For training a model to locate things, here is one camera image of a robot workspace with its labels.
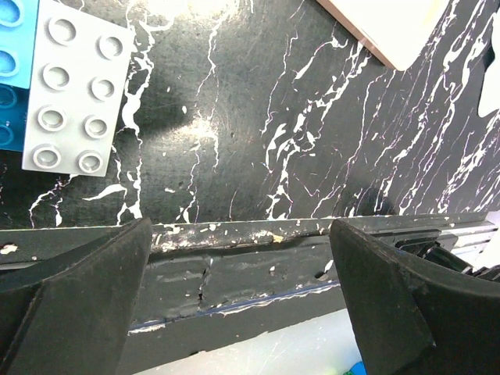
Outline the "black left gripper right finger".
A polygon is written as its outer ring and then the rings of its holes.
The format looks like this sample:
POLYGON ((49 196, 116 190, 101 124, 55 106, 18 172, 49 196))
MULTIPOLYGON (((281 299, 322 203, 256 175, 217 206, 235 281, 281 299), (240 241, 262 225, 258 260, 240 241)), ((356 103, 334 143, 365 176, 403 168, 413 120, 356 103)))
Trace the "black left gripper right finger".
POLYGON ((499 281, 472 277, 335 220, 330 246, 368 374, 497 374, 499 281))

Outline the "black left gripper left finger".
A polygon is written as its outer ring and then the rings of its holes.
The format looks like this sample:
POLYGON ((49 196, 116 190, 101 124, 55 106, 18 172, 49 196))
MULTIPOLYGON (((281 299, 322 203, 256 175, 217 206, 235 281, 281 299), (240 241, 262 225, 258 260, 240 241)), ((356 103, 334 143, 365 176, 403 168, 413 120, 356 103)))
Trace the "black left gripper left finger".
POLYGON ((3 374, 114 374, 152 246, 135 220, 1 276, 3 374))

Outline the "pink glasses case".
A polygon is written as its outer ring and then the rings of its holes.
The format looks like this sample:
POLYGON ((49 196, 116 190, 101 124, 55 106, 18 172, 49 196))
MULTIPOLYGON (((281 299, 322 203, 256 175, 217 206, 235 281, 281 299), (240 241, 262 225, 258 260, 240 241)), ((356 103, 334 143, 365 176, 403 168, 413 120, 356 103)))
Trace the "pink glasses case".
POLYGON ((324 0, 319 4, 385 66, 407 70, 448 7, 448 0, 324 0))

